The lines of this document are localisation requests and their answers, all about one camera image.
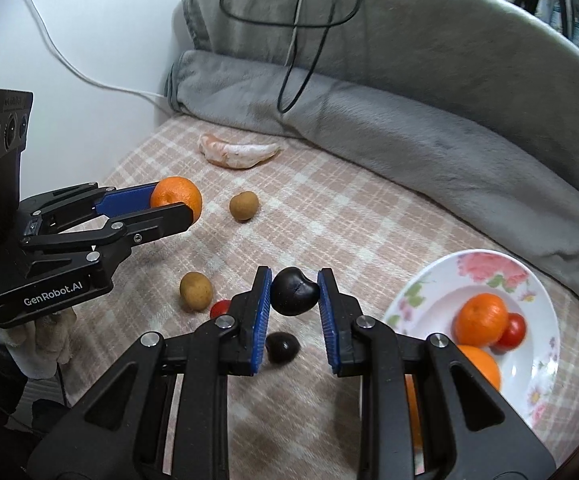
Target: silver bolt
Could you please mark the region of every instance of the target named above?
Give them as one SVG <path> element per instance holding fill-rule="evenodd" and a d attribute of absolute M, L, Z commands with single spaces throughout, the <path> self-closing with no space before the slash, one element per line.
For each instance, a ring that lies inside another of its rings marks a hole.
<path fill-rule="evenodd" d="M 140 337 L 140 344 L 143 346 L 156 346 L 160 341 L 157 332 L 146 332 Z"/>
<path fill-rule="evenodd" d="M 358 316 L 356 324 L 361 328 L 372 328 L 376 324 L 376 320 L 371 316 Z"/>
<path fill-rule="evenodd" d="M 233 327 L 235 322 L 236 319 L 234 319 L 229 314 L 225 314 L 224 316 L 218 316 L 215 323 L 218 328 L 224 329 Z"/>
<path fill-rule="evenodd" d="M 445 334 L 432 334 L 429 336 L 429 341 L 438 348 L 445 348 L 449 344 L 449 339 Z"/>

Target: plate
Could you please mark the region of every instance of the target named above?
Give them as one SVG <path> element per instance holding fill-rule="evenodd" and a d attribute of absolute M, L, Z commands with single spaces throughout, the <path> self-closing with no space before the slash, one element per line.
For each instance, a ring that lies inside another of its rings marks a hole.
<path fill-rule="evenodd" d="M 434 332 L 453 338 L 454 317 L 469 298 L 489 292 L 527 322 L 525 340 L 494 357 L 501 369 L 501 395 L 534 429 L 554 388 L 560 338 L 552 301 L 536 275 L 507 254 L 489 250 L 453 253 L 410 280 L 387 309 L 383 322 L 395 332 L 425 339 Z"/>

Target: orange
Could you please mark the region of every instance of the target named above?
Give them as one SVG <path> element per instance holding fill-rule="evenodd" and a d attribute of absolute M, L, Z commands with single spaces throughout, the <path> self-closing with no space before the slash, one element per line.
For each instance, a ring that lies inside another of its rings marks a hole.
<path fill-rule="evenodd" d="M 478 294 L 467 301 L 454 321 L 458 344 L 493 345 L 503 336 L 509 314 L 503 300 L 495 294 Z"/>
<path fill-rule="evenodd" d="M 191 180 L 181 176 L 168 176 L 162 179 L 152 192 L 149 199 L 151 207 L 183 202 L 194 213 L 194 222 L 200 218 L 203 210 L 203 196 Z"/>
<path fill-rule="evenodd" d="M 478 368 L 478 371 L 485 376 L 485 379 L 492 383 L 492 386 L 498 391 L 501 390 L 501 370 L 498 368 L 496 361 L 486 351 L 476 348 L 475 346 L 458 345 L 465 357 Z"/>
<path fill-rule="evenodd" d="M 418 415 L 418 402 L 416 401 L 416 388 L 413 385 L 413 378 L 405 376 L 405 386 L 407 386 L 407 402 L 410 407 L 410 426 L 412 428 L 412 439 L 414 449 L 423 448 L 423 430 L 421 429 L 421 418 Z"/>

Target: gray blanket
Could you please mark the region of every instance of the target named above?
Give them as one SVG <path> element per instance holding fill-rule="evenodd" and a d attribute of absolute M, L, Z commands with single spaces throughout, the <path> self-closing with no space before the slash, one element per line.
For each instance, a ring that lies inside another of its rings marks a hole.
<path fill-rule="evenodd" d="M 277 63 L 291 31 L 226 20 L 217 1 L 186 0 L 196 47 L 216 54 L 180 58 L 176 109 L 308 139 L 425 193 L 579 294 L 575 47 L 500 0 L 365 0 L 332 30 L 318 65 L 325 75 L 281 116 Z M 328 1 L 306 0 L 304 19 L 325 20 Z M 291 20 L 293 2 L 228 0 L 270 20 Z M 319 32 L 301 37 L 306 65 Z"/>

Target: checkered fabric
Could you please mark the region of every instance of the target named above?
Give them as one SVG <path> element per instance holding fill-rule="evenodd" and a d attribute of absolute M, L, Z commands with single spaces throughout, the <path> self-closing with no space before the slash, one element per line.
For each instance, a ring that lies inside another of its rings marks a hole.
<path fill-rule="evenodd" d="M 198 137 L 210 132 L 236 142 L 281 143 L 284 151 L 251 170 L 209 164 Z M 106 185 L 127 187 L 165 176 L 192 179 L 204 198 L 189 232 L 134 250 L 114 276 L 111 294 L 77 308 L 74 357 L 64 367 L 75 402 L 148 330 L 191 332 L 208 319 L 180 306 L 178 282 L 204 273 L 215 300 L 249 290 L 256 268 L 298 266 L 311 278 L 332 267 L 342 292 L 380 318 L 405 283 L 445 254 L 468 248 L 502 250 L 427 198 L 304 142 L 273 139 L 187 116 L 173 118 L 131 153 Z M 258 215 L 245 224 L 230 216 L 233 195 L 252 190 Z M 561 356 L 556 387 L 537 428 L 558 463 L 579 444 L 579 300 L 538 272 L 556 308 Z M 265 362 L 255 378 L 229 386 L 232 478 L 355 478 L 359 442 L 359 382 L 336 379 L 325 357 L 317 309 L 296 318 L 274 311 L 269 331 L 300 339 L 291 364 Z"/>

